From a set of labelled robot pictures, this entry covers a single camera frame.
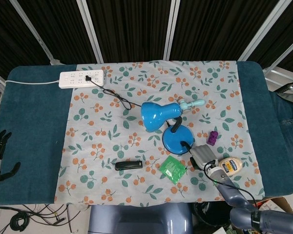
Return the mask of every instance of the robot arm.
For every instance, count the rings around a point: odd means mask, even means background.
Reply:
[[[207,170],[208,176],[214,181],[234,186],[231,179],[218,165],[215,154],[208,145],[190,149],[191,162],[195,169]],[[234,208],[230,219],[234,226],[240,229],[255,229],[259,232],[273,234],[293,234],[293,214],[278,211],[259,211],[235,188],[216,184],[216,188],[224,200]]]

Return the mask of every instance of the lamp arm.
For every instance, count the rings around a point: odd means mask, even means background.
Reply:
[[[182,117],[179,116],[179,117],[175,118],[175,120],[176,120],[176,122],[170,130],[172,133],[175,133],[177,131],[177,129],[180,127],[180,125],[182,123]]]

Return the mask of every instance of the bottle label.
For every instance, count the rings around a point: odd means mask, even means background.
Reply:
[[[238,167],[236,166],[236,164],[233,160],[229,160],[229,161],[223,163],[222,166],[225,169],[226,173],[234,172],[234,171],[238,170]]]

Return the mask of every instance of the blue fabric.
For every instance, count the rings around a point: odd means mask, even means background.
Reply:
[[[49,82],[76,65],[20,66],[10,80]],[[53,203],[72,89],[58,83],[7,83],[0,105],[0,131],[12,132],[3,155],[1,172],[21,162],[15,176],[0,182],[1,204]]]
[[[285,141],[273,110],[261,67],[238,62],[242,97],[249,131],[266,196],[293,193],[293,170]],[[75,71],[76,65],[21,66],[10,80],[48,82],[60,72]],[[0,105],[0,131],[12,132],[2,161],[2,173],[21,162],[18,173],[0,183],[0,205],[53,203],[61,163],[72,90],[58,84],[7,83]]]
[[[262,68],[255,62],[237,64],[245,114],[265,196],[292,194],[293,167]]]
[[[277,93],[270,92],[270,95],[293,167],[293,103],[282,99]]]

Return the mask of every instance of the green packet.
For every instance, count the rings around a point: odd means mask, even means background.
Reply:
[[[169,155],[162,163],[160,171],[176,184],[186,172],[186,168],[181,162]]]

